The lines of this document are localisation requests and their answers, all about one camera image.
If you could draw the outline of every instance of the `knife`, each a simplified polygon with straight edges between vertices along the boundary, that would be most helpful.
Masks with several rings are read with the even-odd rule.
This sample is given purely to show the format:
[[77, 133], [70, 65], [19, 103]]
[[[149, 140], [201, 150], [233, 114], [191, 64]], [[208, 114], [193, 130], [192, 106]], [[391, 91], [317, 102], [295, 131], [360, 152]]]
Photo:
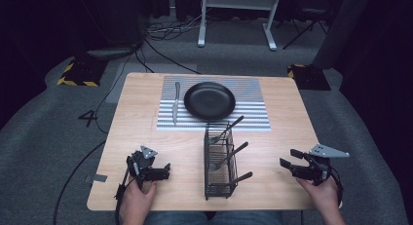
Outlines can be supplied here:
[[174, 125], [176, 125], [176, 123], [178, 122], [178, 101], [179, 101], [179, 91], [180, 91], [179, 82], [175, 82], [175, 87], [176, 87], [175, 103], [172, 106], [172, 118], [173, 118]]

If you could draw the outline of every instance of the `black handle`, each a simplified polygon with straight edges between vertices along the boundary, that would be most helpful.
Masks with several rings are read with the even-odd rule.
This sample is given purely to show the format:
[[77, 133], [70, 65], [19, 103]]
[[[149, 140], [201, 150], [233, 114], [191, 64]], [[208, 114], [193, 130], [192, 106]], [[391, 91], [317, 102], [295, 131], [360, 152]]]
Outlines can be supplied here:
[[304, 153], [301, 152], [301, 151], [298, 151], [298, 150], [296, 150], [296, 149], [290, 149], [290, 150], [289, 150], [289, 154], [290, 154], [292, 157], [295, 157], [295, 158], [297, 158], [297, 159], [303, 159], [303, 158], [304, 158]]
[[139, 178], [139, 176], [136, 177], [136, 183], [137, 183], [137, 187], [139, 187], [140, 190], [142, 190], [142, 186], [143, 186], [143, 179]]
[[175, 100], [177, 100], [177, 99], [179, 99], [179, 91], [180, 91], [180, 84], [179, 84], [179, 82], [175, 82], [175, 87], [176, 87]]
[[235, 183], [237, 183], [237, 182], [240, 182], [241, 180], [245, 180], [245, 179], [248, 179], [248, 178], [250, 178], [250, 177], [252, 177], [252, 171], [244, 174], [243, 176], [240, 176], [240, 177], [236, 178], [235, 180], [233, 180], [233, 181], [230, 182], [229, 184], [235, 184]]
[[238, 147], [237, 149], [235, 149], [233, 152], [231, 152], [230, 154], [227, 155], [227, 157], [225, 157], [223, 160], [221, 160], [221, 162], [219, 162], [217, 164], [218, 168], [221, 167], [221, 165], [223, 163], [225, 163], [225, 161], [229, 160], [233, 155], [237, 154], [238, 152], [240, 152], [241, 150], [243, 150], [244, 148], [246, 148], [246, 146], [248, 145], [248, 141], [244, 142], [244, 144], [240, 145], [240, 147]]
[[233, 128], [237, 123], [239, 123], [241, 120], [244, 119], [244, 115], [240, 116], [240, 118], [238, 118], [236, 121], [234, 121], [234, 123], [232, 123], [230, 126], [228, 126], [228, 128], [226, 129], [226, 131], [230, 130], [231, 128]]

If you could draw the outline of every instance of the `yellow black tape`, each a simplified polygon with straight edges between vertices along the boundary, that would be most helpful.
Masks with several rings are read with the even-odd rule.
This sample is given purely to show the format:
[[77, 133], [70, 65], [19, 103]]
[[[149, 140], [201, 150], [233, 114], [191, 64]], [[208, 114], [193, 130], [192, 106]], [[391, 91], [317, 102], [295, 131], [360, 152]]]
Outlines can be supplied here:
[[63, 74], [61, 74], [60, 79], [58, 79], [58, 81], [57, 81], [57, 84], [58, 84], [58, 85], [66, 85], [66, 84], [64, 83], [64, 82], [65, 82], [65, 81], [64, 81], [64, 78], [66, 77], [68, 71], [69, 71], [70, 69], [72, 69], [73, 63], [74, 63], [74, 60], [71, 60], [70, 63], [69, 63], [69, 65], [67, 65], [66, 68], [64, 68]]
[[294, 70], [293, 67], [306, 67], [304, 64], [291, 64], [286, 68], [286, 72], [288, 73], [288, 77], [294, 79]]
[[70, 61], [69, 65], [64, 69], [63, 74], [61, 74], [60, 79], [58, 79], [58, 85], [68, 85], [68, 86], [89, 86], [89, 87], [98, 87], [99, 84], [94, 81], [82, 81], [82, 80], [67, 80], [66, 76], [70, 73], [70, 70], [73, 69], [74, 60]]

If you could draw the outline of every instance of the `wire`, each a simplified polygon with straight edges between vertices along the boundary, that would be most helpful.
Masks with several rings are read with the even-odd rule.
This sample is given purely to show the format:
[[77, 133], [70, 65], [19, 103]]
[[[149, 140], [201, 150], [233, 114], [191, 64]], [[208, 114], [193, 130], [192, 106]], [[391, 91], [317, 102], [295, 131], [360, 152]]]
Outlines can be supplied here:
[[[129, 54], [128, 59], [125, 61], [124, 65], [122, 66], [122, 71], [121, 71], [121, 73], [119, 74], [118, 78], [116, 78], [116, 81], [115, 81], [115, 83], [113, 84], [112, 88], [109, 90], [109, 92], [106, 94], [106, 96], [105, 96], [105, 97], [103, 98], [103, 100], [100, 102], [99, 106], [96, 108], [96, 113], [95, 113], [96, 117], [97, 117], [97, 112], [99, 111], [99, 108], [100, 108], [100, 106], [102, 105], [103, 101], [110, 95], [110, 93], [113, 91], [113, 89], [115, 88], [116, 84], [118, 83], [119, 79], [121, 78], [122, 74], [124, 73], [124, 71], [125, 71], [125, 66], [126, 66], [127, 62], [130, 60], [132, 54], [133, 54], [133, 53]], [[100, 131], [102, 131], [103, 133], [108, 134], [108, 131], [104, 131], [104, 130], [100, 127], [99, 123], [97, 122], [97, 118], [94, 119], [94, 122], [96, 123], [97, 128], [98, 128]]]
[[[172, 39], [174, 39], [174, 38], [179, 37], [182, 33], [186, 33], [186, 32], [191, 31], [191, 30], [194, 29], [194, 28], [200, 27], [200, 26], [201, 26], [200, 24], [199, 24], [199, 25], [195, 25], [195, 26], [191, 26], [191, 24], [197, 23], [197, 22], [198, 22], [197, 20], [198, 20], [201, 16], [202, 16], [202, 15], [199, 15], [199, 16], [197, 16], [196, 18], [192, 19], [192, 20], [189, 21], [189, 22], [181, 23], [181, 24], [176, 25], [176, 26], [172, 26], [172, 25], [175, 23], [175, 21], [172, 21], [171, 24], [170, 24], [168, 27], [164, 27], [164, 23], [165, 23], [165, 22], [161, 22], [161, 23], [158, 23], [158, 22], [157, 22], [157, 23], [152, 24], [152, 25], [155, 25], [155, 27], [152, 27], [152, 25], [149, 26], [146, 33], [147, 33], [147, 35], [148, 35], [148, 38], [151, 39], [151, 40], [154, 40], [154, 41], [172, 40]], [[160, 33], [160, 32], [164, 32], [164, 36], [163, 36], [163, 37], [159, 37], [159, 36], [154, 36], [154, 35], [153, 35], [153, 33]], [[168, 36], [169, 36], [170, 34], [172, 34], [172, 33], [173, 33], [173, 34], [177, 34], [177, 35], [168, 38]]]
[[125, 183], [126, 183], [126, 181], [127, 181], [128, 175], [129, 175], [129, 169], [127, 169], [127, 171], [126, 171], [126, 173], [125, 173], [125, 176], [124, 176], [124, 180], [122, 181], [122, 184], [119, 185], [118, 192], [116, 193], [116, 196], [115, 196], [116, 200], [118, 201], [118, 202], [116, 203], [116, 208], [115, 208], [115, 224], [116, 224], [116, 225], [120, 224], [120, 222], [119, 222], [119, 213], [120, 213], [120, 211], [121, 211], [122, 199], [124, 198], [125, 191], [128, 189], [128, 187], [130, 186], [130, 184], [131, 184], [134, 180], [136, 180], [136, 177], [134, 177], [134, 178], [125, 186]]
[[300, 220], [301, 220], [300, 224], [304, 225], [304, 210], [301, 210]]
[[144, 63], [144, 62], [142, 62], [142, 61], [140, 60], [140, 58], [137, 56], [137, 53], [136, 53], [136, 52], [134, 52], [134, 55], [136, 56], [136, 59], [140, 62], [140, 64], [142, 64], [142, 65], [145, 67], [146, 72], [148, 72], [148, 70], [149, 70], [150, 72], [154, 73], [154, 71], [153, 71], [150, 67], [148, 67], [148, 66], [146, 65], [146, 63]]
[[190, 71], [192, 71], [192, 72], [194, 72], [194, 73], [196, 73], [196, 74], [202, 74], [201, 72], [195, 71], [195, 70], [193, 70], [193, 69], [191, 69], [191, 68], [189, 68], [189, 67], [186, 67], [186, 66], [180, 64], [179, 62], [176, 62], [176, 61], [172, 60], [171, 58], [169, 58], [169, 57], [167, 57], [167, 56], [164, 56], [163, 54], [161, 54], [160, 52], [158, 52], [158, 51], [149, 43], [148, 40], [145, 39], [145, 42], [149, 45], [149, 47], [152, 48], [152, 50], [154, 50], [154, 52], [156, 52], [156, 53], [159, 54], [160, 56], [166, 58], [167, 60], [169, 60], [169, 61], [175, 63], [176, 65], [181, 66], [181, 67], [183, 67], [183, 68], [185, 68], [185, 69], [187, 69], [187, 70], [190, 70]]
[[337, 174], [337, 179], [338, 179], [338, 181], [341, 182], [340, 174], [338, 173], [337, 169], [335, 169], [334, 167], [331, 167], [331, 168], [332, 168], [332, 169], [334, 170], [334, 172]]
[[142, 56], [143, 56], [143, 63], [146, 64], [146, 57], [145, 57], [145, 54], [143, 53], [143, 45], [142, 47], [140, 47], [140, 52], [142, 53]]
[[69, 184], [71, 178], [73, 177], [73, 175], [75, 174], [75, 172], [77, 171], [77, 169], [80, 167], [80, 165], [83, 164], [83, 162], [85, 162], [85, 160], [87, 160], [89, 158], [89, 156], [96, 150], [98, 149], [100, 146], [102, 146], [104, 143], [106, 142], [106, 140], [103, 140], [100, 144], [98, 144], [91, 152], [89, 152], [83, 159], [82, 161], [76, 166], [76, 168], [72, 171], [72, 173], [70, 174], [69, 178], [66, 180], [66, 182], [63, 185], [63, 188], [60, 191], [60, 194], [58, 195], [57, 198], [57, 202], [55, 205], [55, 212], [54, 212], [54, 216], [53, 216], [53, 224], [57, 224], [57, 211], [58, 211], [58, 205], [60, 204], [60, 200], [63, 196], [64, 190], [67, 187], [67, 184]]

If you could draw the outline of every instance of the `gray floor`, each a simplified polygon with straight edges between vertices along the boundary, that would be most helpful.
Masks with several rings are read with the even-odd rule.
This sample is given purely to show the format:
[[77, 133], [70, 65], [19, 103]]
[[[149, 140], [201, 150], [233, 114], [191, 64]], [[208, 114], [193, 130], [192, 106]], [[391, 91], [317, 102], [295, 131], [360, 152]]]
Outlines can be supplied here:
[[[289, 64], [311, 63], [324, 37], [319, 27], [283, 51], [281, 47], [296, 34], [294, 27], [288, 22], [278, 29], [273, 26], [279, 50], [271, 52], [263, 21], [215, 22], [206, 29], [202, 49], [197, 47], [198, 29], [150, 43], [180, 63], [196, 65], [203, 74], [285, 77]], [[142, 51], [147, 63], [172, 64], [147, 44]], [[96, 110], [127, 59], [109, 62], [99, 88], [58, 86], [69, 60], [51, 68], [45, 78], [48, 88], [25, 104], [0, 132], [0, 224], [52, 223], [57, 197], [71, 171], [106, 137], [95, 123], [86, 128], [87, 122], [78, 117]], [[137, 64], [134, 56], [127, 63]], [[351, 154], [350, 159], [332, 161], [345, 187], [342, 212], [347, 223], [408, 224], [396, 180], [363, 121], [339, 92], [341, 75], [334, 69], [324, 74], [332, 91], [300, 93], [319, 142]], [[102, 130], [109, 130], [115, 110], [116, 103], [102, 102], [97, 114]], [[91, 186], [84, 178], [95, 173], [101, 151], [91, 154], [67, 185], [57, 224], [113, 224], [113, 212], [86, 207]], [[316, 211], [305, 211], [304, 222], [321, 224]], [[286, 211], [284, 224], [300, 224], [299, 211]]]

